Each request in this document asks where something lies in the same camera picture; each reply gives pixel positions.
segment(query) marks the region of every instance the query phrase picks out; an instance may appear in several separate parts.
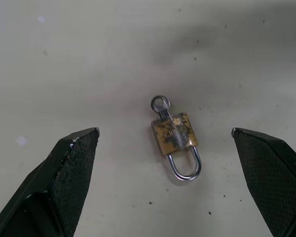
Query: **textured black plastic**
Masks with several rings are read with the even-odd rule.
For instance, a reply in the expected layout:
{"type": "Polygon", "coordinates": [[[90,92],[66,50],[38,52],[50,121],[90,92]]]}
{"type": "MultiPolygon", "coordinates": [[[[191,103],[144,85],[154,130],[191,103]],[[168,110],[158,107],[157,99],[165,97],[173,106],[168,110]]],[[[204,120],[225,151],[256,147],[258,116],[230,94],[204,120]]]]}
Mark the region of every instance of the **textured black plastic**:
{"type": "Polygon", "coordinates": [[[296,221],[296,172],[285,160],[296,154],[292,150],[292,156],[281,157],[274,149],[278,145],[291,150],[285,142],[257,135],[233,132],[248,189],[273,236],[284,237],[296,221]]]}
{"type": "Polygon", "coordinates": [[[49,189],[66,237],[74,236],[89,190],[96,142],[92,134],[78,140],[49,189]]]}
{"type": "Polygon", "coordinates": [[[0,213],[0,237],[72,237],[88,192],[99,130],[60,139],[0,213]]]}

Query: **white surface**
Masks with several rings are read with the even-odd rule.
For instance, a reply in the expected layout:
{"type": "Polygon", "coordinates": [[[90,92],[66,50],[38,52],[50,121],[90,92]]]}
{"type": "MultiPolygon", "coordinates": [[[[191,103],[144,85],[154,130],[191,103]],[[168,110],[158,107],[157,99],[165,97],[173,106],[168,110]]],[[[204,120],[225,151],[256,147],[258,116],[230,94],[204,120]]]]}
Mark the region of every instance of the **white surface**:
{"type": "Polygon", "coordinates": [[[75,236],[271,237],[230,132],[296,151],[296,1],[0,0],[0,211],[60,138],[93,126],[75,236]],[[189,115],[196,181],[166,172],[150,127],[156,94],[189,115]]]}

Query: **small padlock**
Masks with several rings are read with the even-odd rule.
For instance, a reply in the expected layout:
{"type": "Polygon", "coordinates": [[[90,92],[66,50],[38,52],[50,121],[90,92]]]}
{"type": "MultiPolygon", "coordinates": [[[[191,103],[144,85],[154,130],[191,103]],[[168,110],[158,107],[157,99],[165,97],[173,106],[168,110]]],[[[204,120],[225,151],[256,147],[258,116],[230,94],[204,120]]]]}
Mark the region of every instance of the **small padlock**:
{"type": "Polygon", "coordinates": [[[191,181],[201,172],[202,164],[196,146],[198,145],[191,124],[186,113],[169,114],[170,102],[162,96],[155,96],[151,101],[151,108],[159,114],[160,119],[151,123],[159,148],[170,162],[174,175],[183,181],[191,181]],[[182,175],[178,172],[171,154],[190,148],[194,160],[195,171],[191,175],[182,175]]]}

